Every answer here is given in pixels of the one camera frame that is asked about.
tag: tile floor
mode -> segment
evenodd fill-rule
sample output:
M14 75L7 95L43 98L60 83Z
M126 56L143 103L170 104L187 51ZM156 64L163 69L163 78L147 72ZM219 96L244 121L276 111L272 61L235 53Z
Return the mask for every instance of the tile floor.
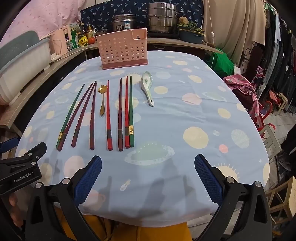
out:
M280 114L278 114L277 112L275 112L270 114L264 120L264 124L268 124L268 123L272 123L276 127L274 136L276 137L278 143L282 144L287 136L288 131L296 124L296 115L292 115L290 113L284 113L284 112L281 112ZM274 146L271 145L271 147L267 149L268 155L271 154L271 152L273 151L273 148ZM269 163L270 163L270 167L269 167L270 173L269 173L269 179L264 188L265 191L277 185L277 168L276 168L275 158L271 159ZM231 231L233 230L233 227L239 215L239 211L240 210L238 209L233 213L232 218L229 222L229 225L225 230L225 234L230 234ZM212 218L212 215L208 214L206 216L187 222L192 238L196 239L199 237L199 235L208 225L211 218Z

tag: metal screw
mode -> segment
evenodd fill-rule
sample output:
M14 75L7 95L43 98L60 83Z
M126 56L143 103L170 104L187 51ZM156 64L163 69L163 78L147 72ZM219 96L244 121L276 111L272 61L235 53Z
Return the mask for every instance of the metal screw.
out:
M41 186L42 186L42 183L37 183L37 184L35 185L36 188L41 188Z
M234 179L232 177L228 177L226 180L228 183L234 183Z
M256 185L257 187L261 187L261 182L256 181L256 182L255 182L255 185Z
M62 184L66 185L70 182L70 179L69 178L65 178L62 180Z

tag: dark red chopstick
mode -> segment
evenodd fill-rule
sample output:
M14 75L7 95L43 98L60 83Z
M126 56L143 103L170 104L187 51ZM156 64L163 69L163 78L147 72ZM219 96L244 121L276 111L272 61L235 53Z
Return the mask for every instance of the dark red chopstick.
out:
M119 99L118 99L118 149L123 151L123 139L122 139L122 109L121 109L121 87L122 87L122 78L120 78L119 86Z
M89 127L89 149L94 150L94 107L96 102L96 82L94 83L94 96L91 105L91 124Z
M84 95L82 96L82 98L81 98L81 100L79 101L79 103L78 103L76 109L75 109L74 112L73 112L73 115L71 116L71 118L70 118L70 120L69 120L69 122L68 122L68 124L67 124L67 127L64 129L64 131L63 131L63 133L62 133L62 136L61 136L61 140L60 140L60 142L59 142L59 146L57 147L57 150L58 150L58 151L61 151L61 150L62 150L63 145L64 145L64 142L65 142L66 137L67 137L67 135L68 135L68 132L69 132L69 130L70 130L70 127L71 127L71 125L72 125L72 122L73 122L73 120L74 120L74 118L75 118L75 116L76 116L76 114L77 114L77 112L78 112L78 110L79 110L79 108L80 108L80 106L81 106L83 100L85 99L85 97L86 97L88 91L89 91L90 88L92 87L92 85L93 85L93 83L90 85L90 87L87 89L87 91L86 91L86 92L84 93Z
M124 137L126 148L130 148L129 144L129 119L128 119L128 77L126 77L126 106L124 112Z
M109 80L108 80L108 84L107 84L106 118L107 118L107 145L108 145L108 150L113 150L112 136L111 136L111 123L110 123Z
M74 131L74 135L73 135L73 139L72 139L72 144L71 144L72 147L75 147L76 146L77 138L78 138L78 134L79 134L79 130L80 130L81 123L82 123L82 119L83 119L83 116L84 116L84 113L85 113L87 104L89 103L89 98L91 97L91 94L92 94L92 91L93 91L95 85L96 85L96 81L95 81L94 85L92 86L91 91L89 92L89 94L88 94L88 96L86 98L86 101L84 103L84 106L82 108L82 111L80 113L80 116L79 116L79 119L78 119L78 123L76 125L75 131Z

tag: plastic basket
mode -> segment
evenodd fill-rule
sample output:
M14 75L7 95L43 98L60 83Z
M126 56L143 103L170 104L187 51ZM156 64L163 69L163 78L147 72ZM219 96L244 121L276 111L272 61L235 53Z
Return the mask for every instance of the plastic basket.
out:
M103 69L148 64L147 29L131 29L96 37Z

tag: light blue tablecloth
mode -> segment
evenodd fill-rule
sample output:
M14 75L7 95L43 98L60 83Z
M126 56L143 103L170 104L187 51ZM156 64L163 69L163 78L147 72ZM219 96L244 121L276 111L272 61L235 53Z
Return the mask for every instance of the light blue tablecloth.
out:
M194 158L202 153L225 176L241 183L258 180L266 184L269 162L264 144L251 118L226 84L198 57L167 51L149 51L145 66L102 70L100 57L75 68L46 97L24 132L17 155L41 141L47 152L38 161L41 181L57 184L72 177L94 155L103 168L82 213L139 226L168 226L185 222L217 209L194 169ZM155 106L150 107L140 87L141 75L149 71ZM133 78L135 147L118 151L119 80ZM79 132L71 141L82 106L76 115L63 150L55 148L59 132L83 83L78 100L90 83L98 87L110 80L110 115L113 151L106 145L106 116L99 110L102 95L96 93L95 150L89 149L92 97Z

